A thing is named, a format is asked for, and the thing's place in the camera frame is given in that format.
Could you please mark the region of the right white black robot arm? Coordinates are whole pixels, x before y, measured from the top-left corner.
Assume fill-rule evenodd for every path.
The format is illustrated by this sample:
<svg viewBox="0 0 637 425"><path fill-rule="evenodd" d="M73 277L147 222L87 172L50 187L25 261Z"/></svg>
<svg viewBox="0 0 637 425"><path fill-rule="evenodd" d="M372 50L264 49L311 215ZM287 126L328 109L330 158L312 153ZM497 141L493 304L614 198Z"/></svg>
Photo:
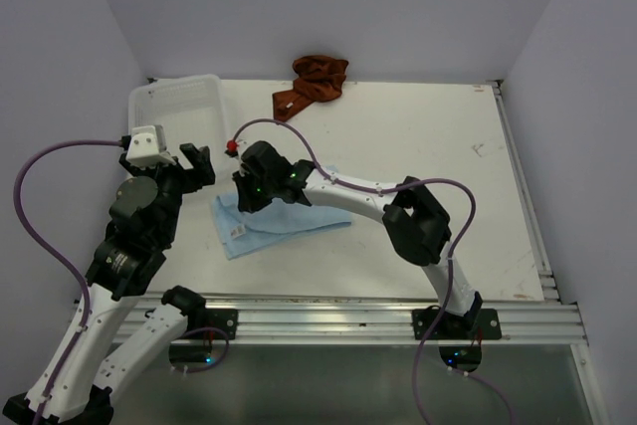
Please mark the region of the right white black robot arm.
<svg viewBox="0 0 637 425"><path fill-rule="evenodd" d="M483 300L457 264L456 249L476 214L476 200L468 189L448 179L374 183L342 176L313 160L289 162L273 146L257 141L239 156L232 179L238 209L263 210L276 199L307 207L331 207L375 221L384 227L394 252L420 268L437 294L442 310L440 328L452 336L468 336L479 325ZM470 213L453 235L451 217L428 186L444 184L468 192Z"/></svg>

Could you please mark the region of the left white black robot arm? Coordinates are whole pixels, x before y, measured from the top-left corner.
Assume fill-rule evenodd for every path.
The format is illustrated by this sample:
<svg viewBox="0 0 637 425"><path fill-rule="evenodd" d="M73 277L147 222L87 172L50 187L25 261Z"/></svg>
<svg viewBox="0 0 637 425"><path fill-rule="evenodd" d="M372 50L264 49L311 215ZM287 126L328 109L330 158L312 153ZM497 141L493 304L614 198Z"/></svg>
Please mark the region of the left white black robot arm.
<svg viewBox="0 0 637 425"><path fill-rule="evenodd" d="M109 208L104 240L85 274L77 274L82 297L54 357L27 392L2 410L16 424L107 424L124 391L169 345L207 327L206 302L176 286L122 345L116 333L145 294L175 239L184 195L215 182L208 147L180 145L184 168L165 151L141 166L135 142L119 142L120 164L129 173Z"/></svg>

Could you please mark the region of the light blue towel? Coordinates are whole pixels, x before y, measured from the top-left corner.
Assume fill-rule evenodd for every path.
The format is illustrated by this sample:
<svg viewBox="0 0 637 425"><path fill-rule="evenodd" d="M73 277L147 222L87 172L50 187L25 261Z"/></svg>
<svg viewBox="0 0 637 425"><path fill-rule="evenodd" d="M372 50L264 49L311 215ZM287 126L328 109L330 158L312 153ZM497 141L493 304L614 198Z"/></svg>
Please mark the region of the light blue towel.
<svg viewBox="0 0 637 425"><path fill-rule="evenodd" d="M238 194L218 195L211 204L215 227L228 260L305 236L349 227L352 214L333 207L287 204L274 199L265 209L244 213Z"/></svg>

